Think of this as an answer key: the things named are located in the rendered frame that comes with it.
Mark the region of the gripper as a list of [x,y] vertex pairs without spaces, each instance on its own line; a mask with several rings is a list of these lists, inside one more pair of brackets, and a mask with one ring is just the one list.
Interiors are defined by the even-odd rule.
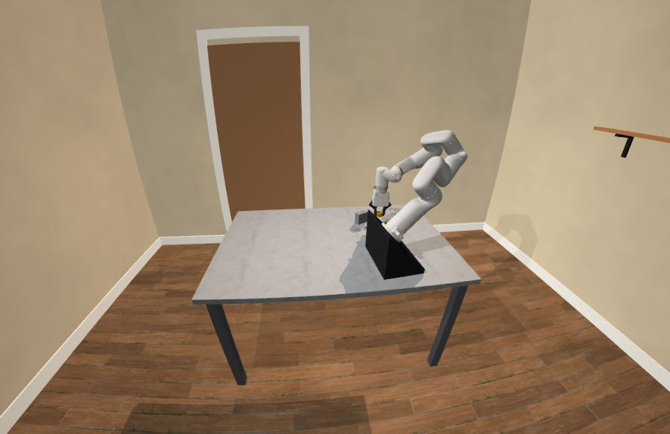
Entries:
[[391,203],[389,202],[389,190],[377,191],[376,189],[374,189],[372,201],[369,203],[369,206],[374,209],[375,216],[377,216],[377,207],[383,206],[384,209],[382,212],[384,216],[386,209],[391,206]]

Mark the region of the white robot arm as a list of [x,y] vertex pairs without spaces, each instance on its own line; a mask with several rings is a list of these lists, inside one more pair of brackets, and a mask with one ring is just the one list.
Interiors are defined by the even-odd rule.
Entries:
[[[387,191],[389,181],[399,182],[406,172],[422,167],[412,183],[419,197],[408,202],[388,223],[382,223],[399,243],[401,242],[399,237],[403,239],[404,233],[442,201],[442,192],[438,186],[446,187],[467,160],[467,152],[450,130],[426,134],[420,143],[423,149],[401,161],[391,170],[378,167],[376,184],[373,186],[377,191]],[[445,160],[440,157],[443,149],[448,155]]]

